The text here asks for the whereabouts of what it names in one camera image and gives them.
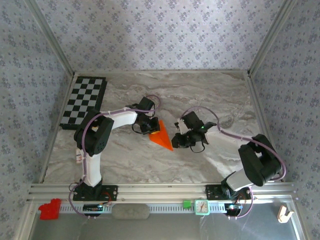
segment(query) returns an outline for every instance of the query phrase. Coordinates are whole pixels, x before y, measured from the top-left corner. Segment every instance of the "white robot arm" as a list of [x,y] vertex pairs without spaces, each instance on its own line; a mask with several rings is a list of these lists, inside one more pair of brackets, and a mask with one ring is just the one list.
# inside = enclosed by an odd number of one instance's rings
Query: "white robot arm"
[[[117,110],[117,112],[121,113],[116,113],[109,115],[107,112],[101,112],[101,113],[106,113],[104,117],[112,119],[113,120],[113,125],[111,130],[119,128],[124,125],[133,125],[136,122],[138,113],[135,111],[126,111],[129,110],[130,108],[124,107],[123,112],[120,110]],[[84,151],[80,149],[82,159],[84,157]],[[82,162],[82,176],[85,174],[85,168],[86,168],[86,178],[84,179],[84,183],[87,184],[88,186],[95,187],[99,182],[101,182],[102,177],[101,177],[101,172],[100,172],[100,158],[101,158],[101,152],[98,154],[94,154],[90,156],[89,154],[86,155],[86,161],[84,166],[84,162]]]
[[113,112],[99,112],[91,109],[81,125],[74,134],[74,140],[81,152],[82,159],[84,151],[82,146],[83,133],[89,121],[99,116],[88,128],[84,137],[84,147],[86,151],[86,161],[82,161],[82,180],[83,183],[91,188],[95,188],[101,184],[102,177],[100,173],[101,152],[106,147],[110,133],[113,129],[124,125],[137,124],[140,127],[141,134],[151,134],[160,131],[159,121],[157,117],[148,116],[142,111],[150,111],[155,104],[150,99],[144,97],[139,104],[133,104],[123,109]]
[[[281,170],[280,162],[270,151],[243,140],[253,139],[273,150],[271,143],[262,134],[254,137],[238,136],[239,139],[235,139],[223,134],[215,123],[204,124],[193,111],[178,119],[175,126],[180,133],[176,133],[172,139],[174,148],[190,148],[193,151],[192,147],[200,142],[203,150],[205,145],[215,145],[240,156],[243,169],[233,172],[221,182],[221,190],[228,199],[250,185],[263,186]],[[226,130],[223,132],[235,135]]]

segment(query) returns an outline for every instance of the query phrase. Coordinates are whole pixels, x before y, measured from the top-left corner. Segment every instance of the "black and white checkerboard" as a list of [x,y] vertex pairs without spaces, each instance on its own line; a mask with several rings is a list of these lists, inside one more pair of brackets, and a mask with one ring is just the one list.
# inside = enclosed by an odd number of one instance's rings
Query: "black and white checkerboard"
[[106,86],[105,77],[78,76],[63,113],[62,129],[76,130],[89,109],[100,111]]

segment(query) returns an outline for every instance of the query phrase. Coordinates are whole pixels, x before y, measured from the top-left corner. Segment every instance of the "red toy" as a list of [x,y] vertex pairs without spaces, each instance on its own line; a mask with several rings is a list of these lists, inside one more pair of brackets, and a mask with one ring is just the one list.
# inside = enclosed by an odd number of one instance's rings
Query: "red toy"
[[53,220],[58,219],[60,211],[61,199],[51,199],[50,203],[41,205],[38,209],[41,211],[41,220]]

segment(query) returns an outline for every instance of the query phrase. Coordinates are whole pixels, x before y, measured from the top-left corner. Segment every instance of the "small green block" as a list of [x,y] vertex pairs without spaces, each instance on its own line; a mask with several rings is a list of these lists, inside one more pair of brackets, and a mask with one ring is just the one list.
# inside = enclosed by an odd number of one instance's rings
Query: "small green block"
[[183,200],[183,208],[184,209],[189,209],[191,208],[191,200]]

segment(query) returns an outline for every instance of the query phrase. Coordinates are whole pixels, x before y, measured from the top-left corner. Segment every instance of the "marble table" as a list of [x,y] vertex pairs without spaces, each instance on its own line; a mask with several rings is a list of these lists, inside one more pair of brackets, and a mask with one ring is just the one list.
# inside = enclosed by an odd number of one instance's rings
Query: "marble table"
[[[239,72],[140,72],[104,74],[108,84],[101,111],[112,111],[138,103],[143,96],[154,94],[162,106],[156,115],[164,121],[169,137],[177,129],[174,123],[184,110],[205,106],[217,113],[221,126],[238,134],[256,135],[259,127]],[[214,116],[197,110],[203,122],[214,122]],[[50,156],[45,183],[77,182],[82,174],[76,164],[74,131],[60,129]],[[172,183],[220,182],[242,168],[238,156],[215,146],[202,153],[190,149],[169,151],[136,134],[131,126],[114,129],[101,154],[101,175],[104,183]]]

